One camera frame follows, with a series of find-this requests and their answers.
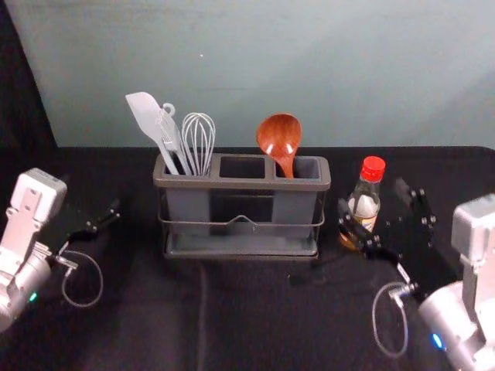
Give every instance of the bottle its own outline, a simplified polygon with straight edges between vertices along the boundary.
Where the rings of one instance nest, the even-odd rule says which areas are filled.
[[[380,211],[380,183],[385,173],[385,161],[377,156],[368,156],[363,160],[360,178],[347,200],[353,218],[364,228],[373,232]],[[356,250],[352,241],[340,234],[342,244]]]

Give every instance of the utensil holder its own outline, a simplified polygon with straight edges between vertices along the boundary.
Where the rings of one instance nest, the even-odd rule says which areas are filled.
[[[295,178],[266,155],[213,154],[207,176],[153,171],[165,249],[174,257],[315,257],[328,161],[296,156]]]

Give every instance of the black tablecloth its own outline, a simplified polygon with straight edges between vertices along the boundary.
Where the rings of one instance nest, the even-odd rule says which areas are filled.
[[[152,148],[67,148],[30,157],[0,151],[2,209],[9,204],[18,174],[31,167],[57,177],[68,175],[66,205],[89,215],[102,211],[115,197],[125,201],[120,222],[95,243],[74,247],[101,264],[101,301],[89,309],[68,305],[60,294],[63,272],[56,270],[38,300],[0,335],[0,369],[449,369],[411,300],[406,305],[407,353],[389,359],[375,345],[372,301],[383,284],[398,276],[385,263],[342,255],[336,201],[349,195],[366,155],[382,156],[387,171],[377,228],[399,213],[391,186],[402,176],[427,192],[439,220],[435,245],[455,266],[449,243],[452,213],[456,205],[495,190],[493,151],[301,149],[301,155],[321,155],[329,161],[332,185],[319,247],[322,257],[335,260],[326,266],[323,284],[300,287],[289,286],[287,277],[306,271],[306,262],[163,259],[152,184],[157,154]],[[84,272],[80,274],[94,281],[90,268]],[[390,308],[380,320],[380,334],[398,349],[401,323]]]

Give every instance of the whisk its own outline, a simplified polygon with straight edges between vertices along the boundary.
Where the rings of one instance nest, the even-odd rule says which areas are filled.
[[[207,114],[192,112],[184,117],[183,150],[194,175],[205,176],[210,173],[215,135],[215,123]]]

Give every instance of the bottle label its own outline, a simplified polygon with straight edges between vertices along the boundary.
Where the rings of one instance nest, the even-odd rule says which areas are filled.
[[[357,222],[360,223],[368,231],[373,232],[374,224],[377,221],[377,216],[378,214],[372,216],[371,218],[361,218],[357,215],[354,215],[354,219],[357,220]]]

